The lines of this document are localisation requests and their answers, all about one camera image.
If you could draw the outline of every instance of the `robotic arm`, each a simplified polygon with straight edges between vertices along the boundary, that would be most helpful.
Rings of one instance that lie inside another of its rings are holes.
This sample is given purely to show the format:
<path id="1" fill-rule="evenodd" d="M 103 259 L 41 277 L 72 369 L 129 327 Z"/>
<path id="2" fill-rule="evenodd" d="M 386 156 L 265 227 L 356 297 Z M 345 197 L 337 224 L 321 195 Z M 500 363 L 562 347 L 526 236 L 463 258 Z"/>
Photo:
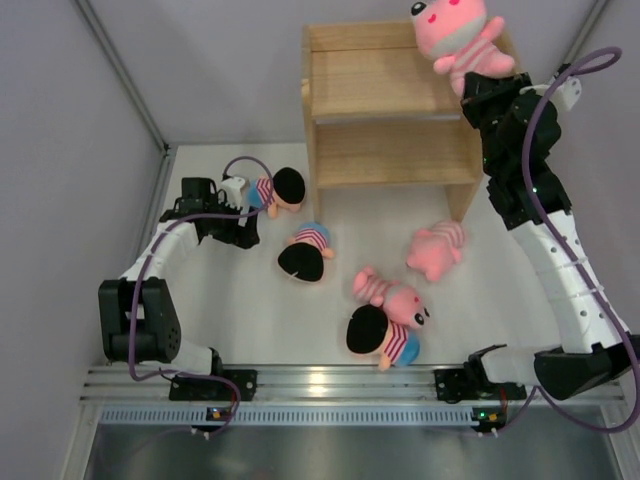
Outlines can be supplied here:
<path id="1" fill-rule="evenodd" d="M 103 349 L 111 361 L 127 361 L 131 306 L 135 283 L 151 246 L 160 235 L 166 238 L 151 254 L 151 262 L 142 277 L 141 302 L 136 312 L 136 363 L 170 363 L 179 371 L 220 375 L 222 362 L 212 348 L 195 345 L 181 336 L 180 322 L 169 292 L 169 274 L 178 271 L 187 255 L 200 245 L 205 236 L 243 249 L 260 239 L 257 217 L 238 219 L 199 218 L 169 228 L 179 219 L 197 214 L 222 213 L 237 215 L 242 211 L 247 181 L 225 176 L 220 190 L 208 178 L 183 178 L 182 196 L 174 208 L 161 217 L 156 233 L 136 262 L 118 280 L 106 280 L 98 291 Z"/>
<path id="2" fill-rule="evenodd" d="M 484 172 L 490 177 L 489 199 L 540 278 L 558 322 L 561 345 L 543 351 L 493 346 L 472 354 L 465 367 L 478 391 L 491 392 L 496 385 L 514 382 L 541 386 L 555 399 L 564 400 L 619 377 L 630 369 L 631 359 L 620 334 L 593 296 L 596 291 L 604 295 L 603 288 L 582 249 L 567 194 L 545 162 L 560 138 L 557 110 L 549 103 L 542 111 L 529 165 L 532 190 L 571 246 L 573 259 L 543 223 L 526 190 L 523 144 L 541 100 L 529 75 L 495 80 L 469 73 L 466 84 L 463 113 L 471 126 L 480 130 Z M 580 267 L 595 285 L 587 285 Z M 637 357 L 640 336 L 629 334 L 621 323 Z"/>

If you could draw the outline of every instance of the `shelf board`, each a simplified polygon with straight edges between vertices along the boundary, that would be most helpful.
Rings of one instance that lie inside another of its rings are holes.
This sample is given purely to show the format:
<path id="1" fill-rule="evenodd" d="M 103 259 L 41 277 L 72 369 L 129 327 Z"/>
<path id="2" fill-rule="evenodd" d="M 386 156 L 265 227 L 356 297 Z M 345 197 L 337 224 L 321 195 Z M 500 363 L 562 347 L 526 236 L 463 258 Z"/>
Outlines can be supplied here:
<path id="1" fill-rule="evenodd" d="M 316 120 L 460 113 L 446 76 L 416 47 L 311 54 Z"/>
<path id="2" fill-rule="evenodd" d="M 482 175 L 482 166 L 480 158 L 469 154 L 461 122 L 318 125 L 318 188 L 474 183 Z"/>

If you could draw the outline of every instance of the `wooden box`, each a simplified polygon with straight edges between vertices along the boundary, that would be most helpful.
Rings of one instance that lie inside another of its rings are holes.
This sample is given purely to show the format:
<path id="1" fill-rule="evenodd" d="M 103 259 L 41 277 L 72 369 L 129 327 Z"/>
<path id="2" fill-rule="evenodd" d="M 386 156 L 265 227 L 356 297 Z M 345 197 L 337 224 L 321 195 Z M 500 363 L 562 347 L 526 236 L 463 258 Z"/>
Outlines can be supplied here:
<path id="1" fill-rule="evenodd" d="M 497 43 L 515 56 L 506 33 Z M 483 176 L 480 135 L 411 21 L 305 27 L 302 103 L 316 220 L 325 190 L 405 184 L 445 186 L 462 220 Z"/>

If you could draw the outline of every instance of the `pink and white striped shirt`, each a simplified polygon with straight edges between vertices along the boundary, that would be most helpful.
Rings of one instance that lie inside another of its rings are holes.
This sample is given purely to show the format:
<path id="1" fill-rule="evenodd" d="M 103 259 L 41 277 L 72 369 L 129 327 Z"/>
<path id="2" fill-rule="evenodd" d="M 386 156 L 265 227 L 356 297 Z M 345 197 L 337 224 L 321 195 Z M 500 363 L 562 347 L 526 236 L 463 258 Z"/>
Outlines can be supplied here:
<path id="1" fill-rule="evenodd" d="M 389 343 L 384 348 L 384 354 L 389 357 L 391 363 L 394 363 L 404 350 L 409 335 L 404 327 L 396 323 L 391 322 L 391 328 L 391 340 L 389 340 Z"/>
<path id="2" fill-rule="evenodd" d="M 353 292 L 356 300 L 363 303 L 369 303 L 369 301 L 375 296 L 384 297 L 389 289 L 393 286 L 391 282 L 386 281 L 377 275 L 369 275 L 367 283 L 365 283 L 360 290 Z"/>
<path id="3" fill-rule="evenodd" d="M 303 228 L 296 233 L 295 243 L 309 243 L 317 247 L 321 252 L 329 246 L 329 240 L 315 228 Z"/>
<path id="4" fill-rule="evenodd" d="M 483 36 L 478 35 L 469 45 L 456 53 L 456 61 L 450 72 L 451 80 L 464 77 L 467 72 L 482 74 L 482 62 L 489 60 L 495 53 L 499 53 L 498 48 Z"/>
<path id="5" fill-rule="evenodd" d="M 256 190 L 258 191 L 258 195 L 260 195 L 260 201 L 263 205 L 267 204 L 267 200 L 269 199 L 269 192 L 271 191 L 271 180 L 268 178 L 259 178 L 256 180 Z M 267 204 L 270 206 L 273 203 L 273 198 Z"/>
<path id="6" fill-rule="evenodd" d="M 446 238 L 449 245 L 455 248 L 463 247 L 466 242 L 464 229 L 458 222 L 449 220 L 438 222 L 431 228 L 431 233 Z"/>

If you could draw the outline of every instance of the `stuffed toy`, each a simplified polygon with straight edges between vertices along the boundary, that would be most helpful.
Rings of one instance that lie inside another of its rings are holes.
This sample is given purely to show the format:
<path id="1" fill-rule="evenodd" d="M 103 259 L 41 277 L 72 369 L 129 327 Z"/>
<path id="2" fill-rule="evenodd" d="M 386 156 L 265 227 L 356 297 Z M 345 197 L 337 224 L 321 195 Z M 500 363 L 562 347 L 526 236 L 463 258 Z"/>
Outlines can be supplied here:
<path id="1" fill-rule="evenodd" d="M 287 240 L 287 248 L 278 256 L 278 265 L 301 282 L 319 282 L 324 276 L 324 259 L 335 256 L 329 248 L 330 241 L 326 227 L 315 222 L 305 223 Z"/>
<path id="2" fill-rule="evenodd" d="M 438 222 L 430 230 L 422 228 L 413 235 L 407 265 L 437 282 L 462 259 L 460 248 L 466 242 L 462 225 L 452 220 Z"/>
<path id="3" fill-rule="evenodd" d="M 389 320 L 410 328 L 421 328 L 429 312 L 415 288 L 400 282 L 388 282 L 365 267 L 353 281 L 353 295 L 361 302 L 382 307 Z"/>
<path id="4" fill-rule="evenodd" d="M 269 201 L 271 181 L 267 177 L 260 177 L 251 182 L 247 198 L 252 208 L 261 208 L 268 203 L 269 218 L 278 216 L 278 208 L 290 212 L 298 212 L 304 201 L 306 188 L 300 172 L 290 167 L 278 170 L 273 176 L 273 198 Z"/>
<path id="5" fill-rule="evenodd" d="M 391 365 L 411 365 L 420 354 L 418 335 L 389 321 L 379 307 L 363 305 L 349 320 L 347 348 L 356 355 L 379 355 L 378 368 L 388 370 Z"/>
<path id="6" fill-rule="evenodd" d="M 484 0 L 424 0 L 413 5 L 411 18 L 418 49 L 435 60 L 436 73 L 450 74 L 458 97 L 464 94 L 467 72 L 502 78 L 513 70 L 513 57 L 492 43 L 504 29 L 504 18 L 487 22 Z"/>

